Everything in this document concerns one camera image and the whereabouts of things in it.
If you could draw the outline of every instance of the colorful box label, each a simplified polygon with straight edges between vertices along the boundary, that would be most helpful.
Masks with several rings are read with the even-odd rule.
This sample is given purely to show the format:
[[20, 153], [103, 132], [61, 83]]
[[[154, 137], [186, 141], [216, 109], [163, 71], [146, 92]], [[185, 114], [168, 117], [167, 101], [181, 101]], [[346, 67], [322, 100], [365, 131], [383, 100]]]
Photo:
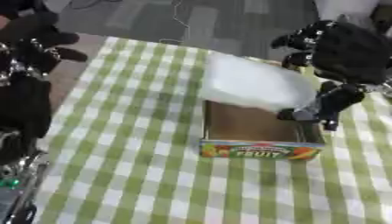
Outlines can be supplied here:
[[303, 145], [278, 143], [224, 143], [201, 141], [201, 155], [206, 158], [274, 158], [309, 160], [320, 149]]

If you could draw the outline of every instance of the cardboard box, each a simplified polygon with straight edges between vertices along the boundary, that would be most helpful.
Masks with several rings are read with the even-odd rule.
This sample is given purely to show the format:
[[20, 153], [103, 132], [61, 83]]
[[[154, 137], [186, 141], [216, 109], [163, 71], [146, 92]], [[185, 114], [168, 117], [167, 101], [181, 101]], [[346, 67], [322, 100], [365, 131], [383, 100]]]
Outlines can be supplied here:
[[325, 145], [319, 126], [281, 121], [258, 108], [240, 108], [205, 101], [203, 157], [314, 158]]

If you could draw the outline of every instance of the green light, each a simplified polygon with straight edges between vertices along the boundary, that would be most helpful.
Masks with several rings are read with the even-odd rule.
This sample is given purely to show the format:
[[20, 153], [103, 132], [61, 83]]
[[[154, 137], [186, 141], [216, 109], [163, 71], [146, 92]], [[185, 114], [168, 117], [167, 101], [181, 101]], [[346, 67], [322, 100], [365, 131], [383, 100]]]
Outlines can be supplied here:
[[8, 186], [10, 188], [14, 188], [17, 185], [19, 185], [19, 180], [17, 178], [5, 179], [0, 181], [0, 187]]
[[12, 181], [11, 186], [17, 186], [18, 184], [19, 184], [19, 180], [18, 180], [18, 179], [14, 179], [14, 180]]

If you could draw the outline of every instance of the white plastic bag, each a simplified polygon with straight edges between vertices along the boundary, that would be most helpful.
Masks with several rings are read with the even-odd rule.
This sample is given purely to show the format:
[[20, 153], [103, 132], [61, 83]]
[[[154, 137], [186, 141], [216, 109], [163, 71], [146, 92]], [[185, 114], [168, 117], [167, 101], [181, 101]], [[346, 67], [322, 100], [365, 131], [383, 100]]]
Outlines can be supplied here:
[[301, 73], [213, 52], [207, 57], [200, 95], [208, 101], [277, 113], [306, 106], [316, 90]]

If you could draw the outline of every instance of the gray carpet floor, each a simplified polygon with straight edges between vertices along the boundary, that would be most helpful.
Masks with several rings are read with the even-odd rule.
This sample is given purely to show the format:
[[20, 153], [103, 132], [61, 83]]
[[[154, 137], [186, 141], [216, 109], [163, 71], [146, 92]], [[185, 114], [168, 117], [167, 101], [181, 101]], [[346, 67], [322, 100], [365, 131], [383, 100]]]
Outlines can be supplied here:
[[[62, 9], [59, 27], [85, 32], [171, 44], [196, 46], [224, 53], [280, 60], [288, 50], [271, 50], [270, 41], [317, 20], [312, 0], [73, 0]], [[188, 31], [173, 19], [190, 25]]]

